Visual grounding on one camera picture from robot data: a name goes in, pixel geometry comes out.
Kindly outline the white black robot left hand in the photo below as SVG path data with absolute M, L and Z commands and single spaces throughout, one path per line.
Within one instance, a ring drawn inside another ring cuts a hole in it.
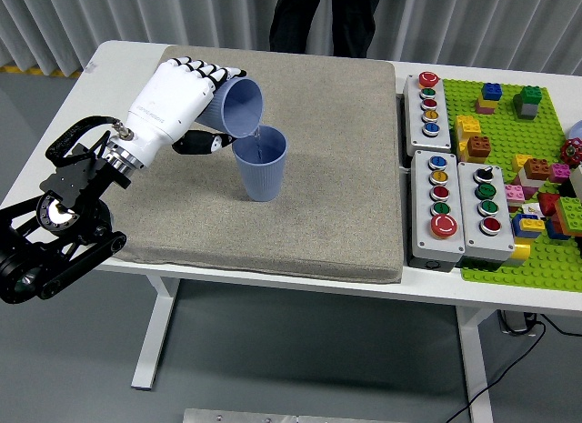
M 261 89 L 245 71 L 175 57 L 159 65 L 130 106 L 125 127 L 133 136 L 115 142 L 140 168 L 194 122 L 242 138 L 255 132 L 262 114 Z

